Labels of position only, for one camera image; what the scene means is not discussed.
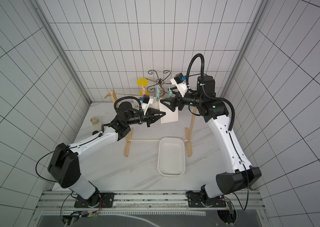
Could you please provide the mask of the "teal clothespin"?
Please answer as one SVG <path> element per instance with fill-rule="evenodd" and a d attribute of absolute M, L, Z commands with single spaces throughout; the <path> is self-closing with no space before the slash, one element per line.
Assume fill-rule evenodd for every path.
<path fill-rule="evenodd" d="M 158 85 L 156 88 L 156 100 L 159 101 L 160 100 L 160 96 L 161 96 L 161 88 Z"/>
<path fill-rule="evenodd" d="M 172 96 L 173 96 L 173 87 L 172 86 L 169 86 L 169 88 L 168 88 L 168 98 L 172 98 Z"/>

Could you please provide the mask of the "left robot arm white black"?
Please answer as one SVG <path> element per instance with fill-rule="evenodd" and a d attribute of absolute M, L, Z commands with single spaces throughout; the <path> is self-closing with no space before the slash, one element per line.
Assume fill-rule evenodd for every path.
<path fill-rule="evenodd" d="M 76 193 L 90 208 L 100 206 L 102 197 L 98 188 L 82 175 L 81 162 L 103 147 L 123 139 L 131 132 L 131 125 L 150 126 L 166 115 L 165 112 L 150 107 L 149 96 L 119 98 L 114 102 L 114 110 L 114 119 L 101 125 L 100 130 L 92 136 L 70 145 L 59 144 L 51 152 L 47 168 L 54 182 Z"/>

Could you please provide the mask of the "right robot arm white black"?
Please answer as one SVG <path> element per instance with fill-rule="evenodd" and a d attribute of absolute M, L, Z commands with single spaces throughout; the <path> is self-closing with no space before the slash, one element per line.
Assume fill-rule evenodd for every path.
<path fill-rule="evenodd" d="M 196 59 L 200 59 L 200 75 L 197 88 L 189 87 L 190 71 Z M 160 100 L 169 110 L 182 110 L 184 106 L 196 107 L 198 115 L 204 118 L 222 153 L 225 172 L 217 174 L 215 181 L 205 184 L 200 190 L 200 200 L 205 207 L 211 207 L 218 199 L 242 189 L 249 189 L 262 176 L 259 167 L 253 167 L 243 152 L 233 131 L 235 108 L 232 103 L 215 95 L 215 80 L 204 73 L 205 60 L 196 54 L 190 61 L 186 75 L 179 73 L 171 83 L 178 90 L 174 97 Z"/>

